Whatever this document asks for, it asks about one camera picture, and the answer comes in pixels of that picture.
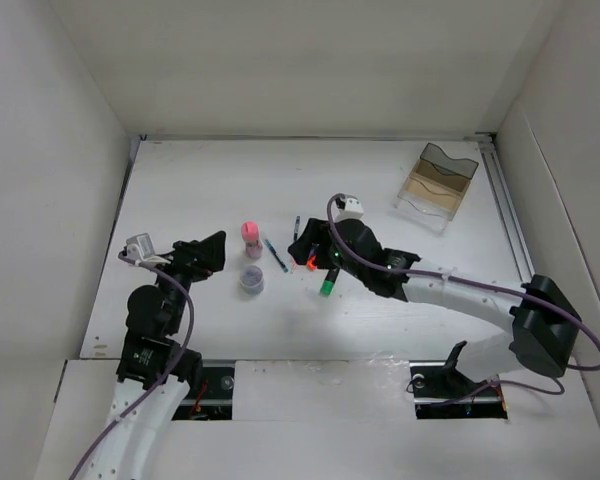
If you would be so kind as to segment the dark blue pen refill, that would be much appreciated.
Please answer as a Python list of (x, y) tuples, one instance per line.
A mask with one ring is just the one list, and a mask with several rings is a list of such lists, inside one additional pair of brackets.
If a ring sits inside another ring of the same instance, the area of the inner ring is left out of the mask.
[(293, 240), (296, 241), (299, 237), (299, 228), (300, 228), (300, 216), (296, 216), (294, 222), (294, 230), (293, 230)]

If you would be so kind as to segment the blue gel pen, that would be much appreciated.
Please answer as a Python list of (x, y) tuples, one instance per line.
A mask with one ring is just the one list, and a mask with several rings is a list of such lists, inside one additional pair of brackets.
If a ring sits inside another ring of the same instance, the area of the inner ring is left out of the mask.
[(274, 248), (274, 246), (272, 245), (272, 243), (269, 241), (269, 239), (264, 238), (263, 241), (264, 241), (264, 244), (267, 247), (268, 251), (272, 254), (272, 256), (274, 257), (275, 261), (280, 266), (280, 268), (282, 269), (282, 271), (285, 272), (285, 273), (288, 273), (289, 272), (289, 268), (284, 263), (284, 261), (281, 259), (281, 257), (279, 256), (278, 252), (276, 251), (276, 249)]

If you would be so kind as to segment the pink capped marker tube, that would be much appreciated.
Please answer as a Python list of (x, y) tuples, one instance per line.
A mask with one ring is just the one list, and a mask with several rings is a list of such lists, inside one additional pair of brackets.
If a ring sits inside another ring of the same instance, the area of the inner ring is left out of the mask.
[(245, 254), (251, 259), (262, 255), (259, 227), (255, 222), (247, 221), (241, 226), (241, 237), (245, 244)]

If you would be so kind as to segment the clear paperclip jar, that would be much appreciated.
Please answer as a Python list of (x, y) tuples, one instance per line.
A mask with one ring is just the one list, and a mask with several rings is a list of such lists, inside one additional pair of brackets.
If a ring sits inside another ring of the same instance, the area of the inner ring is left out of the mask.
[(246, 266), (240, 273), (239, 286), (247, 295), (259, 295), (264, 290), (263, 271), (256, 265)]

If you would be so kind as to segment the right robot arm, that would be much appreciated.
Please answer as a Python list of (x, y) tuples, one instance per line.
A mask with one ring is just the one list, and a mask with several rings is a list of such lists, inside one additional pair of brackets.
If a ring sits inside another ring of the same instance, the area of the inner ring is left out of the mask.
[(560, 378), (569, 367), (581, 318), (549, 277), (534, 275), (510, 287), (461, 279), (415, 253), (383, 247), (358, 219), (329, 224), (312, 218), (288, 252), (300, 265), (343, 270), (378, 296), (444, 307), (499, 328), (491, 338), (453, 347), (442, 369), (453, 393), (511, 370)]

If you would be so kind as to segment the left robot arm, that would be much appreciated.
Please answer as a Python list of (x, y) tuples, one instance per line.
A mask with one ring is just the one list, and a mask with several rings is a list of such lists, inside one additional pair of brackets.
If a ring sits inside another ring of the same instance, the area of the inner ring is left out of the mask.
[(124, 337), (106, 425), (81, 456), (73, 479), (144, 479), (169, 422), (202, 387), (203, 361), (189, 349), (195, 325), (192, 284), (223, 270), (226, 233), (176, 241), (156, 253), (148, 234), (127, 239), (118, 254), (155, 275), (128, 297)]

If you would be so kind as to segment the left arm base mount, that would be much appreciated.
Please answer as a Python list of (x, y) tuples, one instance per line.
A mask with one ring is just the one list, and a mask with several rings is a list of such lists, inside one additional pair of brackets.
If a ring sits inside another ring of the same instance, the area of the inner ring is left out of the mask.
[(207, 363), (202, 380), (177, 407), (174, 421), (228, 421), (232, 419), (234, 363)]

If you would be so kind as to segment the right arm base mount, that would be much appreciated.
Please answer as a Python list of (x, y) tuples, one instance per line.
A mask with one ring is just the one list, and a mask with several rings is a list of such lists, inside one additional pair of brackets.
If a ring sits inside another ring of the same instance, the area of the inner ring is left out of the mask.
[(413, 396), (418, 420), (508, 419), (501, 389), (474, 382), (457, 369), (467, 341), (457, 343), (445, 360), (409, 362), (405, 391)]

